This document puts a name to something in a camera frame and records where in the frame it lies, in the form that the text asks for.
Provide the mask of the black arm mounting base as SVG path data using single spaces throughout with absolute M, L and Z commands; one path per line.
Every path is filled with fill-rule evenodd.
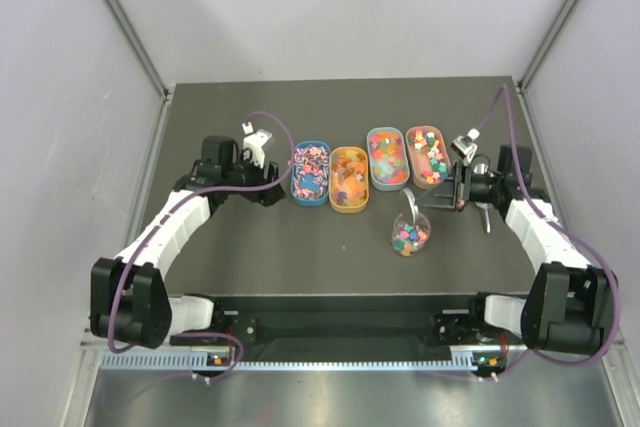
M 214 332 L 237 335 L 247 346 L 277 340 L 408 340 L 419 346 L 496 343 L 512 340 L 506 330 L 482 326 L 469 313 L 428 310 L 241 311 L 216 314 Z

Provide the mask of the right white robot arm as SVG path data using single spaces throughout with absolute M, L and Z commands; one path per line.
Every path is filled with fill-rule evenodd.
M 533 350 L 594 356 L 614 328 L 610 280 L 557 226 L 545 191 L 531 188 L 531 159 L 531 149 L 504 145 L 494 170 L 477 173 L 455 162 L 440 185 L 415 200 L 412 211 L 461 211 L 469 203 L 488 204 L 531 263 L 535 278 L 526 297 L 476 297 L 466 319 L 474 340 L 487 343 L 504 330 Z

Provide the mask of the clear plastic jar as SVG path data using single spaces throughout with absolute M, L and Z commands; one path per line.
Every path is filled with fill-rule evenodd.
M 431 233 L 428 218 L 419 213 L 415 220 L 399 214 L 391 233 L 392 249 L 403 257 L 413 257 L 425 246 Z

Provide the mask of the clear round jar lid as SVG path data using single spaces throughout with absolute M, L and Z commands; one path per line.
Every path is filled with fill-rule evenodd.
M 405 219 L 410 224 L 415 224 L 420 214 L 416 205 L 416 198 L 410 188 L 403 188 L 399 193 L 401 211 Z

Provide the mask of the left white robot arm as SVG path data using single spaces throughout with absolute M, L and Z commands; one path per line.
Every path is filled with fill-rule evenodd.
M 208 136 L 191 170 L 174 185 L 160 212 L 113 258 L 91 269 L 91 333 L 114 353 L 132 346 L 159 347 L 172 336 L 194 332 L 205 343 L 226 334 L 215 300 L 199 294 L 172 297 L 165 277 L 193 234 L 231 195 L 269 207 L 284 199 L 279 167 L 266 159 L 271 133 L 246 133 L 242 142 Z

